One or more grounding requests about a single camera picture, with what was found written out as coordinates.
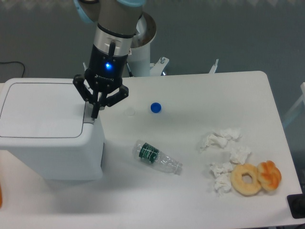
white table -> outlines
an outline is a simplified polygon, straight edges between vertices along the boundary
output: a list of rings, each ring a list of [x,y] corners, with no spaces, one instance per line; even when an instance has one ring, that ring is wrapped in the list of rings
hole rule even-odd
[[[0,151],[4,229],[250,228],[304,223],[286,196],[301,193],[266,75],[262,72],[128,78],[127,99],[102,111],[104,177],[92,182],[44,180]],[[153,114],[152,102],[163,106]],[[134,116],[124,111],[135,110]],[[208,164],[228,161],[226,150],[199,154],[212,129],[240,127],[239,144],[254,165],[273,160],[282,172],[274,193],[217,197]],[[131,155],[137,139],[183,163],[180,176],[155,171]]]

black cable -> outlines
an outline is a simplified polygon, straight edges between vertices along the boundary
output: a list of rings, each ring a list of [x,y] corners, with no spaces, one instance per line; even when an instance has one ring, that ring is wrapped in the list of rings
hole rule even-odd
[[[301,228],[302,228],[302,226],[305,226],[305,223],[303,223],[303,224],[300,224],[300,225],[296,226],[294,229],[301,229]]]
[[[23,72],[22,72],[22,75],[21,75],[21,78],[23,78],[24,72],[25,72],[25,65],[24,65],[24,63],[22,63],[20,61],[0,62],[0,64],[9,64],[9,63],[18,63],[18,64],[21,64],[23,66]]]
[[[132,74],[132,71],[131,71],[131,69],[129,67],[128,62],[126,62],[126,67],[127,67],[127,71],[128,71],[129,77],[133,77],[133,74]]]

donut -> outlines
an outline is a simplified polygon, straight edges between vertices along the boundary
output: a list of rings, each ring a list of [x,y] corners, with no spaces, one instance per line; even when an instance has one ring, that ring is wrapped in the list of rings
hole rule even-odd
[[[261,182],[263,189],[274,191],[279,186],[282,175],[273,161],[266,161],[257,166],[257,179]]]
[[[252,178],[252,182],[245,183],[243,175],[249,175]],[[231,172],[231,183],[236,191],[245,196],[254,195],[262,188],[257,180],[257,168],[251,164],[237,165]]]

